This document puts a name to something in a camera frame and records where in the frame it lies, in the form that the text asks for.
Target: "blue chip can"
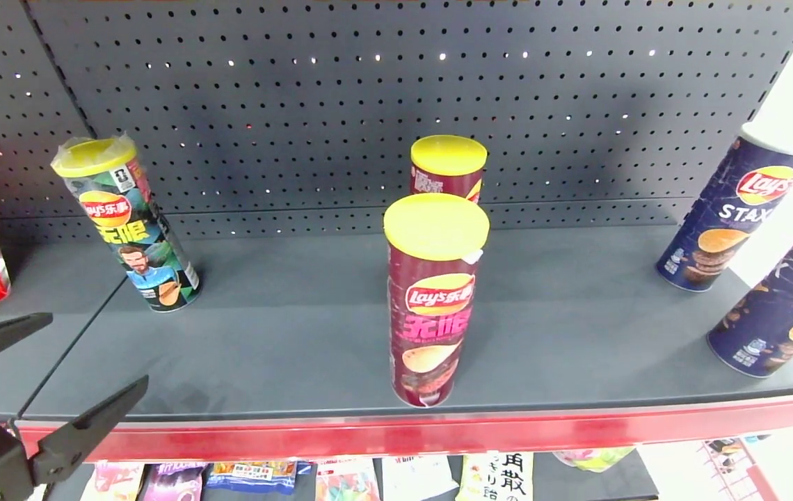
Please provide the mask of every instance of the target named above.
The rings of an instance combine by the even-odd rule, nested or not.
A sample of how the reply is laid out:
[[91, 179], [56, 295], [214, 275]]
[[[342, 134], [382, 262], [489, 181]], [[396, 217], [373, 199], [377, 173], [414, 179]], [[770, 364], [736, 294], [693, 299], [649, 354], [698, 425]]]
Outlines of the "blue chip can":
[[793, 185], [793, 154], [776, 131], [743, 124], [739, 137], [693, 204], [657, 272], [679, 288], [708, 291], [750, 234]]
[[793, 358], [793, 248], [708, 334], [722, 362], [767, 377]]

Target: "purple snack package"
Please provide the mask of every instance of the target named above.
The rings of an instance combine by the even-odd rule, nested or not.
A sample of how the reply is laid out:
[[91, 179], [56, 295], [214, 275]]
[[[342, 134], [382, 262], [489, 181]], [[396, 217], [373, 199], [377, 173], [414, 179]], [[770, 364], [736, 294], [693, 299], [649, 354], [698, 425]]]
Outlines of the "purple snack package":
[[145, 501], [200, 501], [202, 471], [208, 463], [154, 464]]

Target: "teal chip can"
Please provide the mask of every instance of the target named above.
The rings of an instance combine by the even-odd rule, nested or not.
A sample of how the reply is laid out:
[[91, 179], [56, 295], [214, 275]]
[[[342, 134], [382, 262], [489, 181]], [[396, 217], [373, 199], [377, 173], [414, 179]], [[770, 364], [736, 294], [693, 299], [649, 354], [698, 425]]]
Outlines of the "teal chip can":
[[152, 199], [129, 137], [72, 140], [51, 166], [149, 308], [175, 311], [196, 298], [199, 276]]

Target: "yellow plastic lid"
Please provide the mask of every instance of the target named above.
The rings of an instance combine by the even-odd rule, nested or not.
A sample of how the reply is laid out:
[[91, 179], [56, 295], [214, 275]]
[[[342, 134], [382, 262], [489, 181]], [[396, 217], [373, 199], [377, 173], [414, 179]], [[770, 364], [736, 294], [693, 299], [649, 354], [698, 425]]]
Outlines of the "yellow plastic lid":
[[486, 163], [486, 149], [461, 136], [427, 136], [412, 145], [412, 163], [437, 175], [466, 175]]
[[422, 260], [460, 260], [483, 248], [488, 235], [486, 211], [447, 193], [407, 196], [384, 212], [384, 237]]
[[124, 165], [136, 156], [134, 141], [127, 136], [67, 142], [50, 162], [60, 177], [87, 177]]

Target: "potato chip can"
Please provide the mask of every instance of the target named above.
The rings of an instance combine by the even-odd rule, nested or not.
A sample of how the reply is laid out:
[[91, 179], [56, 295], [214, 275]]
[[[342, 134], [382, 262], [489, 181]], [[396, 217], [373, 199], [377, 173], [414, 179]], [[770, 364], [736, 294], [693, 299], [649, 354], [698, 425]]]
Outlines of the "potato chip can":
[[461, 136], [427, 136], [412, 145], [410, 193], [449, 193], [477, 203], [486, 149]]
[[415, 194], [387, 208], [384, 235], [394, 391], [411, 406], [435, 406], [453, 387], [489, 218], [463, 197]]
[[793, 186], [793, 149], [777, 127], [743, 124], [685, 216], [657, 272], [676, 287], [708, 291], [730, 259]]
[[196, 298], [199, 276], [152, 199], [129, 137], [71, 140], [60, 146], [51, 166], [149, 308], [170, 312]]
[[767, 377], [793, 358], [793, 248], [707, 335], [722, 362]]

